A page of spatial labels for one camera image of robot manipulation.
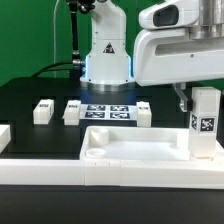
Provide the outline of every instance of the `white tray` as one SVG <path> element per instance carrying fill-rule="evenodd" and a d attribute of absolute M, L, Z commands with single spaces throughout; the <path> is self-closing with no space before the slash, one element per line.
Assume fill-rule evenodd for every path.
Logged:
<path fill-rule="evenodd" d="M 92 140 L 97 130 L 103 145 Z M 187 143 L 188 129 L 89 127 L 80 153 L 85 185 L 224 189 L 220 144 L 214 158 L 193 159 Z"/>

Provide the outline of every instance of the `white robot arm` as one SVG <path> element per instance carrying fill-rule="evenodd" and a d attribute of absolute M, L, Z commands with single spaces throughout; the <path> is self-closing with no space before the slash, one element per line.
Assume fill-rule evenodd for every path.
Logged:
<path fill-rule="evenodd" d="M 116 90 L 133 83 L 131 59 L 126 53 L 126 15 L 111 0 L 95 2 L 92 11 L 92 50 L 86 57 L 82 86 Z"/>
<path fill-rule="evenodd" d="M 139 23 L 144 29 L 164 29 L 194 24 L 199 18 L 199 0 L 170 0 L 143 10 Z"/>
<path fill-rule="evenodd" d="M 224 77 L 224 1 L 167 0 L 139 20 L 144 30 L 135 41 L 134 75 L 140 85 Z"/>

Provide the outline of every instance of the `green background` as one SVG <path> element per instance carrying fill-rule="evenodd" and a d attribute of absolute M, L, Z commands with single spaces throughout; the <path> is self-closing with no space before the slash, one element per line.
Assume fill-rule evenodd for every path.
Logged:
<path fill-rule="evenodd" d="M 133 55 L 134 40 L 140 31 L 138 13 L 160 0 L 113 0 L 127 14 L 127 52 Z M 0 85 L 15 77 L 29 77 L 52 64 L 53 13 L 56 0 L 0 1 Z M 91 46 L 90 15 L 78 15 L 79 47 L 84 58 Z M 57 61 L 71 60 L 71 21 L 66 0 L 57 14 Z M 58 77 L 67 77 L 66 72 Z M 223 80 L 204 82 L 224 88 Z"/>

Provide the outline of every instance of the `black tabletop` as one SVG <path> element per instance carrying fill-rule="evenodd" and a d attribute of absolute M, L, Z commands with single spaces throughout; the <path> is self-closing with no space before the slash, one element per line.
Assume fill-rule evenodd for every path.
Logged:
<path fill-rule="evenodd" d="M 190 95 L 191 88 L 186 90 Z M 40 99 L 54 99 L 47 126 L 34 126 Z M 82 104 L 136 105 L 150 102 L 153 127 L 187 128 L 189 113 L 179 109 L 172 86 L 137 87 L 121 92 L 82 89 L 68 79 L 18 78 L 0 88 L 0 123 L 10 124 L 12 141 L 3 158 L 79 159 L 86 127 L 135 127 L 134 121 L 82 120 L 64 126 L 68 100 Z M 223 106 L 218 140 L 224 145 Z M 216 223 L 224 220 L 224 191 L 85 186 L 0 186 L 0 223 Z"/>
<path fill-rule="evenodd" d="M 33 125 L 33 110 L 41 99 L 54 99 L 55 112 L 49 125 Z M 172 86 L 99 92 L 79 87 L 68 79 L 18 78 L 0 88 L 0 123 L 11 125 L 12 141 L 2 158 L 78 159 L 86 127 L 128 126 L 136 121 L 81 120 L 79 126 L 64 126 L 68 100 L 82 104 L 136 105 L 149 102 L 153 127 L 187 128 L 189 114 L 180 111 Z"/>

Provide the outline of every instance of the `white wooden block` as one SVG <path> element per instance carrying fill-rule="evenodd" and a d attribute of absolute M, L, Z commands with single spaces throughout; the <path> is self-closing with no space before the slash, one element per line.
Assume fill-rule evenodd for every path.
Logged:
<path fill-rule="evenodd" d="M 64 112 L 65 125 L 79 125 L 81 101 L 69 100 Z"/>
<path fill-rule="evenodd" d="M 34 124 L 48 124 L 54 113 L 54 100 L 41 100 L 33 111 Z"/>
<path fill-rule="evenodd" d="M 220 96 L 221 92 L 212 87 L 192 89 L 194 107 L 190 114 L 189 151 L 194 157 L 215 154 Z"/>
<path fill-rule="evenodd" d="M 79 160 L 0 160 L 0 184 L 84 185 L 84 175 Z"/>
<path fill-rule="evenodd" d="M 10 126 L 0 125 L 0 153 L 8 145 L 11 140 Z"/>
<path fill-rule="evenodd" d="M 85 185 L 120 186 L 120 162 L 86 161 Z"/>
<path fill-rule="evenodd" d="M 137 126 L 151 127 L 152 112 L 147 102 L 137 102 Z"/>

